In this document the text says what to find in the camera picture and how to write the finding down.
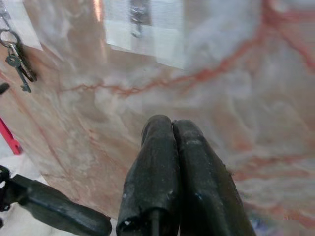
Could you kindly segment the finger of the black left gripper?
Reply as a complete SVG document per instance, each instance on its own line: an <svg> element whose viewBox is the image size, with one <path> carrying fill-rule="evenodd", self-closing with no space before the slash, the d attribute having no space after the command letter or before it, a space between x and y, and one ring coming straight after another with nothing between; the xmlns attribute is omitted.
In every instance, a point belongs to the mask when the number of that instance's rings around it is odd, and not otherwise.
<svg viewBox="0 0 315 236"><path fill-rule="evenodd" d="M10 202L18 203L36 220L77 236L110 236L112 232L109 217L21 175L10 179Z"/></svg>

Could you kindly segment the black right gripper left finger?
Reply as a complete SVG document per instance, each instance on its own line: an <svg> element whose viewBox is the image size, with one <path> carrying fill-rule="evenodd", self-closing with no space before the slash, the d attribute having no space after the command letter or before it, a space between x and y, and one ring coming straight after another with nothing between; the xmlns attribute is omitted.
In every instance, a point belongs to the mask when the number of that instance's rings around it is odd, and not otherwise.
<svg viewBox="0 0 315 236"><path fill-rule="evenodd" d="M181 196L172 121L155 115L143 127L141 150L126 176L117 236L177 236Z"/></svg>

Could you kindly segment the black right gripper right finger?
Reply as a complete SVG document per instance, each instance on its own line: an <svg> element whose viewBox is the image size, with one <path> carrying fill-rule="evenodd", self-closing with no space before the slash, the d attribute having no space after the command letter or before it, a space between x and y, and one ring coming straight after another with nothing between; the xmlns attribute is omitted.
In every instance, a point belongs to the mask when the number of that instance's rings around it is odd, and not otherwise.
<svg viewBox="0 0 315 236"><path fill-rule="evenodd" d="M190 120L173 123L183 184L180 236L256 236L231 174Z"/></svg>

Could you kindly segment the white adhesive hook plate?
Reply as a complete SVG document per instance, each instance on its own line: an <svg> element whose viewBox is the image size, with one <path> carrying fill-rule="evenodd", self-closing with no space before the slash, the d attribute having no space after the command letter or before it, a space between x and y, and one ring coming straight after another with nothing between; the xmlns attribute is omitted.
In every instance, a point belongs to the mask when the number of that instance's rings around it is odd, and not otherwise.
<svg viewBox="0 0 315 236"><path fill-rule="evenodd" d="M150 0L151 25L141 38L131 35L130 0L103 0L106 42L112 49L151 56L156 62L184 68L184 4L182 0Z"/></svg>

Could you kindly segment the clear adhesive hook plate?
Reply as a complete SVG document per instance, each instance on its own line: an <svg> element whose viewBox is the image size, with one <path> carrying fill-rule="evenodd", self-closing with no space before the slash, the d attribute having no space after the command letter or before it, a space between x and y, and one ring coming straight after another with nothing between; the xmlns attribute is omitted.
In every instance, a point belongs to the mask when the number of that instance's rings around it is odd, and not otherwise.
<svg viewBox="0 0 315 236"><path fill-rule="evenodd" d="M23 0L0 0L0 29L13 30L24 45L43 51Z"/></svg>

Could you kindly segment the small grey key bunch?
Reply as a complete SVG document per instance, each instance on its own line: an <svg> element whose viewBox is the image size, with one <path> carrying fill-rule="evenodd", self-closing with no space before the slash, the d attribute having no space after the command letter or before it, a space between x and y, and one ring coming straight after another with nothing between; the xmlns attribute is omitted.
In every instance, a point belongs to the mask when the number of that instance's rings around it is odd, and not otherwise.
<svg viewBox="0 0 315 236"><path fill-rule="evenodd" d="M5 42L1 38L3 33L10 33L14 36L15 40ZM20 79L22 80L22 85L20 86L22 91L31 93L32 90L26 79L33 83L37 81L37 77L24 54L20 37L13 30L0 29L0 44L7 48L8 56L6 57L5 62L16 69Z"/></svg>

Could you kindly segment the metal wall hook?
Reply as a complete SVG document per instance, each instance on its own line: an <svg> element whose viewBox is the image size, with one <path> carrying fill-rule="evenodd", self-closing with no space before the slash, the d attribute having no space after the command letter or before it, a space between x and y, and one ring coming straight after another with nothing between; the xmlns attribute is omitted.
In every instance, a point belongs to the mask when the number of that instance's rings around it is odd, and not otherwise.
<svg viewBox="0 0 315 236"><path fill-rule="evenodd" d="M130 0L129 19L131 35L135 38L141 38L144 26L151 25L150 0Z"/></svg>

